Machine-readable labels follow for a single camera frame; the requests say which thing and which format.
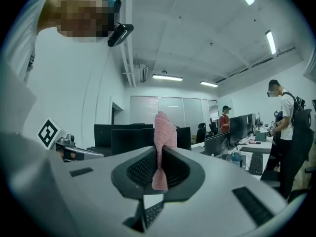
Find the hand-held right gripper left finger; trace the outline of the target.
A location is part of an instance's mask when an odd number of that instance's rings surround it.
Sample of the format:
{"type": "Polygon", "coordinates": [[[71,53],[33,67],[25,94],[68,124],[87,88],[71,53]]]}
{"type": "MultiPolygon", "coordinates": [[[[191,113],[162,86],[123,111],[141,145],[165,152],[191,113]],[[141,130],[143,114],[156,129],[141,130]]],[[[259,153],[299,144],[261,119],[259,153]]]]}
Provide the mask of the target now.
{"type": "Polygon", "coordinates": [[[14,200],[54,237],[152,237],[98,208],[55,151],[17,133],[0,134],[0,168],[14,200]]]}

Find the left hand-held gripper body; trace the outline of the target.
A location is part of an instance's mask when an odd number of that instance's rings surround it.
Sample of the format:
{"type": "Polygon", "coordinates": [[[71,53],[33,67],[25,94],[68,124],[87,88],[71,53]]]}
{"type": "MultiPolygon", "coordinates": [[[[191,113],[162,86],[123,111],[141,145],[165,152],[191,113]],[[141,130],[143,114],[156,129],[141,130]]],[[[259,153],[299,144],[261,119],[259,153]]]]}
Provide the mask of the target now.
{"type": "Polygon", "coordinates": [[[51,118],[48,118],[42,125],[37,138],[45,149],[55,150],[60,153],[65,162],[104,157],[103,154],[77,147],[74,135],[66,133],[51,118]]]}

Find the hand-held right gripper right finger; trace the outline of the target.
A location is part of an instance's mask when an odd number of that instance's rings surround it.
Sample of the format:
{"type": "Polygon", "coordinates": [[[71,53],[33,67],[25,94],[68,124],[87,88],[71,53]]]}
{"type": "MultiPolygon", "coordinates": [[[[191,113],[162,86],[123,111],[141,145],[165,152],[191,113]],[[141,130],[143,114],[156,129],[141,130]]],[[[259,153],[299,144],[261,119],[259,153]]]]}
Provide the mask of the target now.
{"type": "Polygon", "coordinates": [[[229,161],[177,148],[205,172],[202,187],[186,202],[165,203],[148,229],[151,237],[233,237],[256,229],[232,190],[247,187],[273,214],[286,200],[266,183],[229,161]]]}

